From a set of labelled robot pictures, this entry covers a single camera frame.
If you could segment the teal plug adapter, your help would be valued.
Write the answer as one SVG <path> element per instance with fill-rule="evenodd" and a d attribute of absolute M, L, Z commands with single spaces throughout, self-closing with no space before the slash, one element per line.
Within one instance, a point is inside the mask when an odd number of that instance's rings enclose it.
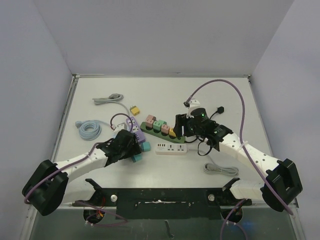
<path fill-rule="evenodd" d="M 149 152 L 151 150 L 151 145 L 149 142 L 145 141 L 140 144 L 142 152 Z"/>
<path fill-rule="evenodd" d="M 132 160 L 133 163 L 136 163 L 136 162 L 142 160 L 142 154 L 139 153 L 139 154 L 136 154 L 136 155 L 132 156 L 131 160 Z"/>

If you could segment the pink plug adapter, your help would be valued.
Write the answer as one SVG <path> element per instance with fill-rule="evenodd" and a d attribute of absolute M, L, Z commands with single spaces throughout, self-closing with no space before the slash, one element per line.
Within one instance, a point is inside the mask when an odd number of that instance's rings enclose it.
<path fill-rule="evenodd" d="M 161 132 L 165 135 L 168 135 L 170 133 L 170 127 L 166 124 L 163 124 L 161 126 Z"/>
<path fill-rule="evenodd" d="M 157 118 L 155 117 L 155 116 L 153 116 L 153 115 L 148 115 L 147 117 L 146 117 L 146 119 L 145 119 L 145 125 L 146 125 L 146 127 L 148 127 L 148 128 L 153 128 L 153 124 L 154 124 L 154 122 L 157 120 Z"/>

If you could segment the green plug adapter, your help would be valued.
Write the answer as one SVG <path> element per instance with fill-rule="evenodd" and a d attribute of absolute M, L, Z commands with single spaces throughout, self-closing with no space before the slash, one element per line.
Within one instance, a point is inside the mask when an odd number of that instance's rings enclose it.
<path fill-rule="evenodd" d="M 166 121 L 159 119 L 159 120 L 155 120 L 155 121 L 153 122 L 152 126 L 153 126 L 153 129 L 154 129 L 154 130 L 160 132 L 161 129 L 162 129 L 162 126 L 163 126 L 163 125 L 166 125 L 166 124 L 167 124 Z"/>

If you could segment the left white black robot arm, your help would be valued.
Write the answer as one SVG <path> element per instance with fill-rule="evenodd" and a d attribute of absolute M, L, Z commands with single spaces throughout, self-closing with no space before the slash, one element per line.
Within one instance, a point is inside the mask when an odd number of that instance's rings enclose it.
<path fill-rule="evenodd" d="M 120 160 L 142 153 L 134 133 L 120 130 L 115 138 L 95 143 L 89 152 L 56 163 L 42 161 L 22 189 L 24 203 L 42 216 L 55 211 L 64 202 L 67 185 L 73 180 Z"/>

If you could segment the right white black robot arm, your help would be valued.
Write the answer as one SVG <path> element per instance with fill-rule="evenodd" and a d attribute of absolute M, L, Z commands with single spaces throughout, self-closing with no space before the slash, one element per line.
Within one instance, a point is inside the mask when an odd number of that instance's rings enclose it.
<path fill-rule="evenodd" d="M 199 137 L 210 149 L 225 153 L 258 173 L 262 182 L 235 180 L 222 192 L 230 205 L 242 199 L 263 200 L 273 210 L 290 212 L 290 203 L 303 186 L 296 164 L 267 155 L 245 142 L 228 127 L 210 120 L 203 107 L 175 116 L 174 133 L 178 137 Z"/>

